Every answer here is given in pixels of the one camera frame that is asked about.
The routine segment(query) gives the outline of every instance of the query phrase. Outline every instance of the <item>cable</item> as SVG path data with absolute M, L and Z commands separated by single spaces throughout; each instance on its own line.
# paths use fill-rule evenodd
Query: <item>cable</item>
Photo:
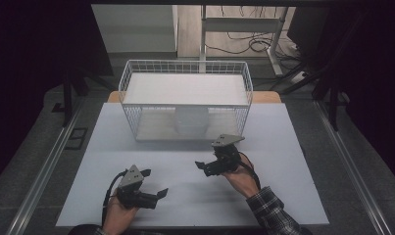
M 243 39 L 250 39 L 250 38 L 253 38 L 253 37 L 263 36 L 263 35 L 266 35 L 266 34 L 269 34 L 269 33 L 265 32 L 265 33 L 260 33 L 260 34 L 257 34 L 257 35 L 254 35 L 254 34 L 255 33 L 252 33 L 252 36 L 247 36 L 247 37 L 231 37 L 230 36 L 230 32 L 228 32 L 227 36 L 228 36 L 228 38 L 233 39 L 233 40 L 243 40 Z
M 244 12 L 243 12 L 243 6 L 240 6 L 239 12 L 240 12 L 240 16 L 241 16 L 241 17 L 244 17 L 244 16 L 245 16 L 245 14 L 244 14 Z
M 289 71 L 285 76 L 283 76 L 280 80 L 278 80 L 274 85 L 271 86 L 270 91 L 273 91 L 278 84 L 286 80 L 287 78 L 292 77 L 296 72 L 302 70 L 307 65 L 306 62 L 301 62 L 298 66 L 296 66 L 293 70 Z
M 222 6 L 221 6 L 221 9 L 222 9 L 222 16 L 225 17 L 225 13 L 224 13 L 224 10 L 223 10 Z
M 223 51 L 223 52 L 226 52 L 226 53 L 229 53 L 229 54 L 234 54 L 234 55 L 242 54 L 242 53 L 244 53 L 244 52 L 246 52 L 246 51 L 248 51 L 250 49 L 250 47 L 248 47 L 247 49 L 245 49 L 243 51 L 240 51 L 240 52 L 231 52 L 231 51 L 226 51 L 226 50 L 224 50 L 222 48 L 211 47 L 211 46 L 208 46 L 207 44 L 206 44 L 206 47 L 208 47 L 210 49 L 213 49 L 213 50 Z
M 280 59 L 279 60 L 279 65 L 280 66 L 282 66 L 282 67 L 284 67 L 284 68 L 286 68 L 287 70 L 289 70 L 289 71 L 291 71 L 291 70 L 294 70 L 297 66 L 294 66 L 294 67 L 288 67 L 288 66 L 286 66 L 286 65 L 284 65 L 283 64 L 283 62 L 284 61 L 298 61 L 297 59 L 290 59 L 290 58 L 283 58 L 283 59 Z
M 276 82 L 277 80 L 278 80 L 278 78 L 271 78 L 271 80 L 264 81 L 264 82 L 261 82 L 261 83 L 259 83 L 259 84 L 253 85 L 253 88 L 258 87 L 258 86 L 262 86 L 262 85 L 265 85 L 265 84 L 274 83 L 274 82 Z
M 249 47 L 254 52 L 264 52 L 264 51 L 267 51 L 271 47 L 271 43 L 272 43 L 272 40 L 270 38 L 265 38 L 265 37 L 256 38 L 256 37 L 254 37 L 251 40 L 249 40 Z M 253 47 L 253 45 L 255 45 L 255 44 L 261 44 L 264 46 L 264 48 L 261 50 L 257 50 Z
M 255 7 L 255 9 L 250 13 L 249 18 L 252 16 L 252 14 L 258 10 L 258 7 Z
M 124 172 L 119 173 L 114 180 L 112 180 L 111 186 L 109 186 L 108 191 L 106 192 L 105 200 L 103 201 L 103 209 L 102 209 L 102 226 L 105 224 L 106 219 L 106 210 L 109 203 L 109 199 L 111 198 L 112 188 L 114 187 L 115 182 L 119 177 L 125 176 L 127 173 L 127 169 Z
M 239 154 L 245 156 L 245 158 L 249 161 L 250 166 L 246 165 L 242 161 L 239 161 L 239 164 L 242 165 L 245 169 L 247 169 L 252 174 L 252 177 L 255 180 L 256 186 L 258 187 L 259 190 L 261 190 L 261 182 L 259 181 L 258 174 L 255 173 L 255 168 L 253 167 L 252 162 L 250 162 L 249 158 L 245 154 L 243 154 L 241 152 L 239 152 Z
M 259 18 L 262 17 L 262 12 L 264 11 L 264 7 L 261 7 L 261 13 L 259 14 Z

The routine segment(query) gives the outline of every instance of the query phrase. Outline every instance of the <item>checkered shirt sleeve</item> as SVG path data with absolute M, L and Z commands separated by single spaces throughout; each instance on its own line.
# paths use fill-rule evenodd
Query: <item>checkered shirt sleeve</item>
M 259 224 L 268 230 L 268 234 L 301 234 L 300 225 L 283 210 L 283 202 L 270 187 L 263 188 L 246 202 Z
M 106 235 L 106 233 L 101 228 L 97 228 L 94 235 Z

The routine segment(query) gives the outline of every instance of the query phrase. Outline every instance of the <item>white table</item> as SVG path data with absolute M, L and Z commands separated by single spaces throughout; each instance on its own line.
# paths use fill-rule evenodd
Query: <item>white table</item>
M 244 136 L 236 147 L 285 210 L 301 224 L 327 224 L 285 105 L 253 104 Z M 169 188 L 154 210 L 139 210 L 132 227 L 258 226 L 244 198 L 222 176 L 206 177 L 194 163 L 214 160 L 208 142 L 135 142 L 121 104 L 104 104 L 57 226 L 100 224 L 106 190 L 131 165 L 152 170 L 142 192 Z

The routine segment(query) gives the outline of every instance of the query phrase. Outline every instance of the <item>wire basket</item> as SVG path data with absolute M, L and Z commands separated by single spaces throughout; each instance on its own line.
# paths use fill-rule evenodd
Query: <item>wire basket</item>
M 136 140 L 241 136 L 252 92 L 245 62 L 128 61 L 119 86 Z

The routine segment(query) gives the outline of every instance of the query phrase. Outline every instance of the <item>hand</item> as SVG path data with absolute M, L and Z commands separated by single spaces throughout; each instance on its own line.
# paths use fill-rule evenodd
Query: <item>hand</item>
M 122 234 L 130 226 L 139 208 L 126 209 L 116 197 L 117 189 L 109 201 L 102 230 L 107 235 Z
M 253 168 L 252 164 L 245 155 L 240 154 L 240 159 L 243 163 Z M 246 197 L 246 199 L 259 192 L 255 179 L 253 179 L 249 171 L 241 165 L 234 172 L 222 173 L 222 176 L 228 180 L 228 182 L 237 192 Z

